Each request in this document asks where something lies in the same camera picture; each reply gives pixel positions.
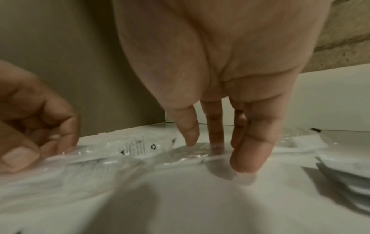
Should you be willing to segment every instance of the fingernail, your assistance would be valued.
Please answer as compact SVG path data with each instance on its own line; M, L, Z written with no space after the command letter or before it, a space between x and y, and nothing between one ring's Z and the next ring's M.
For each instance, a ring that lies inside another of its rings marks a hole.
M33 162L35 162L40 156L40 153L26 148L18 147L8 151L1 157L3 163L10 167L11 171L18 171L26 168Z

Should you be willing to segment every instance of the stacked white object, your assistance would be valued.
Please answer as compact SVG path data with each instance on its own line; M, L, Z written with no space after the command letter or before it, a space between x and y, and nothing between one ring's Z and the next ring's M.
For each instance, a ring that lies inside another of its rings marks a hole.
M336 190L358 209L370 212L370 162L318 157L318 168Z

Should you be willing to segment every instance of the skin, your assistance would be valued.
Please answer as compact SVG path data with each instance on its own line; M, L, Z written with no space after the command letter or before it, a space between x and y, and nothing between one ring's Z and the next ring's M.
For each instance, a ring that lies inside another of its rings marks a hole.
M298 74L313 53L328 0L114 0L122 48L188 146L200 101L222 146L221 99L235 109L230 163L254 173L278 138Z
M113 0L131 66L188 146L200 101L210 142L224 145L221 99L235 109L230 163L254 173L270 155L295 80L330 0ZM36 75L0 61L0 172L76 146L79 117Z

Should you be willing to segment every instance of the white surface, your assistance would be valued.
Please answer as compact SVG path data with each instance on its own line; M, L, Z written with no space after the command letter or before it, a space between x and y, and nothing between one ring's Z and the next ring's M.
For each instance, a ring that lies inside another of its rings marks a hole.
M172 124L146 126L82 138L80 143L173 129ZM206 126L200 129L200 142L208 141ZM226 141L231 132L225 126ZM182 145L179 137L175 147ZM0 233L368 233L370 217L348 208L316 169L314 156L273 155L256 176L236 174L223 161L157 171L112 197L0 214Z
M370 131L369 90L370 64L300 74L285 125ZM223 99L222 105L224 125L233 125L229 100ZM206 123L199 103L195 110L199 123Z

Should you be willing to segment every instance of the gray wall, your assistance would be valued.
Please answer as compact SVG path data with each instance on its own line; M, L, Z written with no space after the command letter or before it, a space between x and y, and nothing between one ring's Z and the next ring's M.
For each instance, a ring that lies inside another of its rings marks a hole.
M1 0L0 58L67 99L83 136L165 121L124 57L110 0Z

